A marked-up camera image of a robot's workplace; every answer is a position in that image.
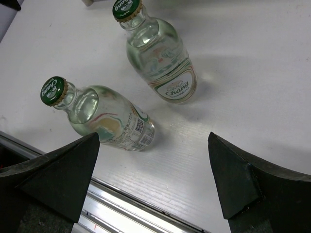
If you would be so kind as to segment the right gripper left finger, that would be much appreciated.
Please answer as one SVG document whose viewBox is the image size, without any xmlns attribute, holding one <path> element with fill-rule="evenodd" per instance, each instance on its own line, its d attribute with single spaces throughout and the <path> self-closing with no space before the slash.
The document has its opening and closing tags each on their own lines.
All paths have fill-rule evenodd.
<svg viewBox="0 0 311 233">
<path fill-rule="evenodd" d="M 80 218 L 97 161 L 97 133 L 41 153 L 0 135 L 0 230 L 70 233 Z"/>
</svg>

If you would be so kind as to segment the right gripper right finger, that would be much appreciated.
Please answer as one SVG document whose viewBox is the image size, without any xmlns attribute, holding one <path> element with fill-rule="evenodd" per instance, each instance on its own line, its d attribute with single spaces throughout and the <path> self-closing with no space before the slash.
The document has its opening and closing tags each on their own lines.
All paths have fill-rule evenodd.
<svg viewBox="0 0 311 233">
<path fill-rule="evenodd" d="M 209 160 L 224 219 L 233 233 L 309 233 L 311 177 L 208 137 Z"/>
</svg>

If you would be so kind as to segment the clear soda bottle front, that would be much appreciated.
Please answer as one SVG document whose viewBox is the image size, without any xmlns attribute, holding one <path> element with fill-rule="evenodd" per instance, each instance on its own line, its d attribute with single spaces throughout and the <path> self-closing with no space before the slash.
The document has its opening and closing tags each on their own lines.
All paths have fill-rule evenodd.
<svg viewBox="0 0 311 233">
<path fill-rule="evenodd" d="M 66 112 L 81 136 L 97 133 L 99 142 L 126 151 L 140 151 L 155 136 L 150 117 L 120 93 L 101 85 L 77 88 L 66 79 L 49 78 L 40 91 L 41 101 Z"/>
</svg>

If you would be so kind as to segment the clear soda bottle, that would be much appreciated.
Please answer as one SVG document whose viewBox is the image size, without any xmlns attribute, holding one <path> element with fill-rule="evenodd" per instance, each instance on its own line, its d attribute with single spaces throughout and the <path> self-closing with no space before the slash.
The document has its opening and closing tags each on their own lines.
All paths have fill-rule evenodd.
<svg viewBox="0 0 311 233">
<path fill-rule="evenodd" d="M 189 54 L 176 29 L 151 17 L 140 0 L 118 0 L 114 19 L 127 32 L 127 58 L 138 75 L 163 100 L 183 103 L 197 87 Z"/>
<path fill-rule="evenodd" d="M 77 88 L 66 79 L 49 78 L 40 91 L 41 101 L 66 112 L 81 136 L 97 133 L 99 142 L 126 151 L 140 151 L 155 136 L 150 117 L 120 93 L 101 85 Z"/>
</svg>

